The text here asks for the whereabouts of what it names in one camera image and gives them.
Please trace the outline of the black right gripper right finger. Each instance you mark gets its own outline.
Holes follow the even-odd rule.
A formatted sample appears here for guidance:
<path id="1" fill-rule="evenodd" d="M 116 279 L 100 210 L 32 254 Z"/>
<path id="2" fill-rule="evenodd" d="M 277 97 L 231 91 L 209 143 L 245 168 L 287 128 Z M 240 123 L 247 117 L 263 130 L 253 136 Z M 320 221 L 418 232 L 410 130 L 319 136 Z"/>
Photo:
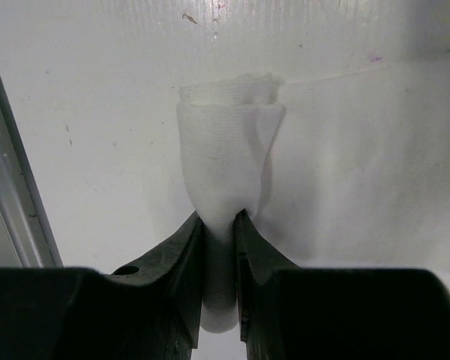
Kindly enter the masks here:
<path id="1" fill-rule="evenodd" d="M 450 359 L 450 294 L 416 268 L 302 268 L 234 221 L 249 359 Z"/>

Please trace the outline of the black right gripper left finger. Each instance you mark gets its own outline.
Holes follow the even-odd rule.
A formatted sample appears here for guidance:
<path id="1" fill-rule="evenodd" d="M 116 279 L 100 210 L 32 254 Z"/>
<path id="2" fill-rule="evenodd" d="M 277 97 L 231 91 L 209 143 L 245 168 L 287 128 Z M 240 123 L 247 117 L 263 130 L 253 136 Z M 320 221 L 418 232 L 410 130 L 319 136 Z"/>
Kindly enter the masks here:
<path id="1" fill-rule="evenodd" d="M 189 359 L 203 297 L 203 222 L 112 274 L 0 268 L 0 359 Z"/>

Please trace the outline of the white sock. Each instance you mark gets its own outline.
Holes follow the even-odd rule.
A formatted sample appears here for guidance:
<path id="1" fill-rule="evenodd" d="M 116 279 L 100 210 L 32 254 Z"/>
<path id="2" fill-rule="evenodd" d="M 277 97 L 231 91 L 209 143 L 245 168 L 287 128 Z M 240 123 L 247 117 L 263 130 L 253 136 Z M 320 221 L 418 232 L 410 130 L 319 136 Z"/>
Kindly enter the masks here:
<path id="1" fill-rule="evenodd" d="M 301 265 L 409 266 L 450 282 L 450 59 L 184 87 L 177 121 L 185 187 L 206 228 L 207 332 L 238 320 L 232 225 L 242 210 Z"/>

